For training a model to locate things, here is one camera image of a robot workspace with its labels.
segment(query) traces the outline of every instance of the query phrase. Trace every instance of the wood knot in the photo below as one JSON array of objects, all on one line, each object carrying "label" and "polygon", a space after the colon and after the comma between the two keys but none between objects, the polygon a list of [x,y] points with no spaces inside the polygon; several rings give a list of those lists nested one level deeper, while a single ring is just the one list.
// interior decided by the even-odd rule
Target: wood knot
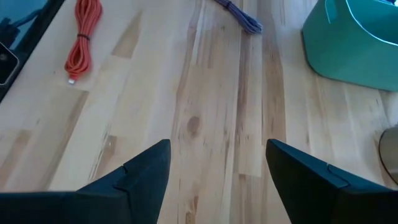
[{"label": "wood knot", "polygon": [[192,136],[196,136],[198,134],[199,124],[200,124],[199,117],[193,116],[189,119],[187,124],[187,129]]},{"label": "wood knot", "polygon": [[185,214],[185,223],[186,224],[195,224],[195,214],[191,212],[187,212]]}]

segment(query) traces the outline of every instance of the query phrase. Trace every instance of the coiled red cable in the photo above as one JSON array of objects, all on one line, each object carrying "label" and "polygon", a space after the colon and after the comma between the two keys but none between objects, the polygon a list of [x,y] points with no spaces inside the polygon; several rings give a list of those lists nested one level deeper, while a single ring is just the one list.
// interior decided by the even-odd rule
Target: coiled red cable
[{"label": "coiled red cable", "polygon": [[91,69],[90,37],[101,15],[102,5],[100,0],[77,0],[75,16],[78,35],[65,63],[65,70],[69,73],[70,83],[74,83]]}]

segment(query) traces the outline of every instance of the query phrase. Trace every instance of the teal container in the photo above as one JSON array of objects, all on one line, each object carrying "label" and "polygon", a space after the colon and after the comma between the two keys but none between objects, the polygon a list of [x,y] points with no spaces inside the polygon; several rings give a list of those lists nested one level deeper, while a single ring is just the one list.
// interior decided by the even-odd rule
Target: teal container
[{"label": "teal container", "polygon": [[398,7],[378,0],[318,0],[303,27],[320,75],[398,91]]}]

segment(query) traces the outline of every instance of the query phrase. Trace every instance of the gray object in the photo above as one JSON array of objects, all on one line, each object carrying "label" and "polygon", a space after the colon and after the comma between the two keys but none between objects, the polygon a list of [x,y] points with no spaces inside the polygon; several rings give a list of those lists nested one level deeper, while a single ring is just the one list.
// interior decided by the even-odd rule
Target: gray object
[{"label": "gray object", "polygon": [[387,173],[398,184],[398,126],[385,130],[381,135],[379,156]]}]

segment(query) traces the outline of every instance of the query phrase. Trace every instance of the hardwood floor plank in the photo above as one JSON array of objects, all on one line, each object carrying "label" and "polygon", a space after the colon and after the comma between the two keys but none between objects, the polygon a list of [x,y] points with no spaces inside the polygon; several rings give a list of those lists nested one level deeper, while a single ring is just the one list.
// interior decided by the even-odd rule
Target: hardwood floor plank
[{"label": "hardwood floor plank", "polygon": [[[134,46],[130,47],[134,47],[132,50],[134,53],[131,57],[131,70],[128,72],[123,93],[109,124],[109,133],[117,137],[117,145],[106,168],[101,170],[102,173],[97,176],[111,172],[161,140],[156,139],[154,142],[147,143],[147,132],[152,121],[154,105],[157,103],[157,89],[162,85],[160,79],[164,75],[164,70],[168,69],[166,59],[170,57],[171,45],[169,42],[172,40],[176,17],[161,20],[164,17],[152,17],[152,15],[173,14],[177,9],[177,7],[171,6],[163,8],[163,11],[159,7],[144,9],[141,16],[137,15],[141,18],[135,17],[132,20],[131,26],[134,27],[128,28],[120,40],[125,42],[122,45],[133,43]],[[124,55],[125,47],[118,44],[113,54]]]},{"label": "hardwood floor plank", "polygon": [[[262,36],[262,144],[265,147],[267,139],[276,138],[286,142],[287,115],[285,71],[282,66],[281,48],[278,38],[284,23],[284,8],[279,1],[258,1],[258,15],[267,28],[267,34]],[[262,156],[262,180],[256,183],[261,192],[261,223],[290,223],[280,200],[279,194],[269,173],[265,154]]]},{"label": "hardwood floor plank", "polygon": [[101,159],[98,162],[95,176],[93,176],[93,178],[91,179],[92,181],[97,180],[108,173],[106,168],[107,166],[109,166],[109,163],[111,162],[111,159],[115,154],[115,148],[117,143],[118,139],[116,136],[108,135],[106,137],[105,143],[101,150],[101,154],[99,156]]},{"label": "hardwood floor plank", "polygon": [[[202,10],[198,2],[195,9]],[[230,33],[240,31],[227,28],[231,20],[220,16],[221,24],[213,29],[216,35],[192,42],[197,32],[203,31],[195,28],[200,13],[192,15],[172,133],[173,150],[180,158],[177,221],[228,223],[239,71],[239,42]],[[198,41],[199,50],[195,51]],[[209,52],[212,46],[212,68],[208,63],[191,63],[193,58],[201,58],[196,54]]]},{"label": "hardwood floor plank", "polygon": [[306,83],[311,77],[303,56],[300,30],[280,30],[279,38],[284,72],[286,141],[310,153]]},{"label": "hardwood floor plank", "polygon": [[[170,131],[168,135],[172,141],[172,161],[170,164],[170,175],[169,175],[169,184],[165,193],[164,205],[160,211],[159,221],[158,223],[179,223],[185,220],[186,223],[194,223],[195,215],[194,213],[186,213],[180,214],[180,206],[185,208],[185,204],[181,203],[182,196],[180,193],[181,189],[181,173],[182,170],[182,155],[180,153],[180,143],[179,138],[177,136],[177,129],[179,128],[179,117],[182,112],[183,106],[183,93],[185,91],[185,86],[187,85],[188,72],[190,69],[191,61],[197,55],[197,49],[195,50],[195,44],[198,47],[198,41],[195,41],[196,37],[200,33],[200,28],[198,27],[201,10],[202,10],[203,1],[195,1],[195,2],[184,2],[182,3],[182,10],[178,13],[177,24],[179,27],[176,29],[176,33],[179,33],[181,36],[185,37],[181,40],[180,35],[176,35],[173,37],[173,46],[175,49],[175,57],[174,60],[171,60],[171,66],[169,67],[168,73],[170,76],[163,77],[162,87],[160,92],[158,102],[161,102],[163,99],[163,103],[160,105],[167,105],[166,113],[164,110],[160,110],[160,113],[156,113],[156,126],[160,123],[166,124],[166,129],[163,129],[159,132],[159,129],[151,128],[149,131],[149,136],[154,134],[154,136],[158,136],[160,133],[166,134],[168,130]],[[194,200],[191,200],[190,210],[194,210],[196,213],[198,197],[194,197]]]},{"label": "hardwood floor plank", "polygon": [[398,124],[398,93],[382,90],[379,92],[389,124],[395,126]]},{"label": "hardwood floor plank", "polygon": [[262,179],[245,174],[233,175],[234,197],[231,202],[230,223],[264,223],[262,214]]},{"label": "hardwood floor plank", "polygon": [[20,131],[8,131],[6,134],[1,135],[1,141],[13,141],[11,150],[7,152],[7,156],[4,156],[5,160],[0,166],[0,189],[3,189],[6,185],[9,176],[14,171],[21,155],[26,150],[26,145],[30,140],[32,131],[20,130]]},{"label": "hardwood floor plank", "polygon": [[141,18],[142,11],[139,11],[131,20],[129,26],[124,31],[123,35],[119,39],[115,48],[112,51],[112,55],[131,58],[134,53],[134,49],[137,46],[138,38],[141,32]]},{"label": "hardwood floor plank", "polygon": [[307,83],[307,111],[308,111],[308,141],[311,154],[325,162],[334,163],[331,130],[326,117],[326,105],[320,79],[315,72],[308,68],[312,78]]},{"label": "hardwood floor plank", "polygon": [[356,143],[353,150],[358,155],[354,173],[378,184],[394,187],[393,182],[383,180],[381,172],[384,168],[378,159],[379,138],[389,128],[379,91],[350,84],[345,84],[344,88]]},{"label": "hardwood floor plank", "polygon": [[242,32],[235,132],[235,172],[261,177],[261,37]]},{"label": "hardwood floor plank", "polygon": [[50,190],[76,190],[86,185],[95,174],[130,68],[130,60],[116,56],[109,56],[103,64],[51,181]]},{"label": "hardwood floor plank", "polygon": [[20,161],[4,186],[6,191],[46,190],[61,160],[87,92],[58,86]]},{"label": "hardwood floor plank", "polygon": [[325,104],[324,119],[327,120],[333,147],[332,164],[350,172],[355,172],[352,160],[356,155],[356,143],[349,114],[343,83],[319,79],[322,102]]}]

